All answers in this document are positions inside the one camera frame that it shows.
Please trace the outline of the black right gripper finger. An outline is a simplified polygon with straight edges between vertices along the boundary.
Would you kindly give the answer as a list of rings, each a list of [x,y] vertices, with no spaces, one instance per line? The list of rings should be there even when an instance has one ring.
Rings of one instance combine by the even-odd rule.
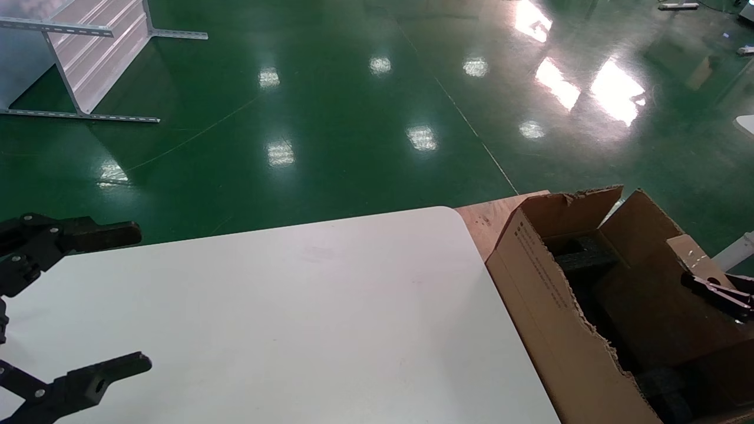
[[[732,288],[723,285],[714,277],[703,279],[690,272],[682,274],[682,285],[703,298],[709,305],[732,317],[735,322],[746,324],[752,319],[753,279],[733,274],[725,276],[733,285]]]

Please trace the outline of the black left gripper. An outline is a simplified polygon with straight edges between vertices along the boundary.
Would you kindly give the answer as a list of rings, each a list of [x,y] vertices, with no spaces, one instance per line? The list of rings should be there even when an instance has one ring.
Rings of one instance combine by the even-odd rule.
[[[53,219],[24,214],[1,223],[1,295],[14,297],[70,253],[91,253],[139,244],[134,221],[98,224],[89,217]],[[0,300],[0,344],[7,341],[7,304]],[[24,402],[3,423],[54,423],[97,407],[110,384],[148,372],[153,363],[142,352],[71,370],[52,383],[1,362],[1,386]]]

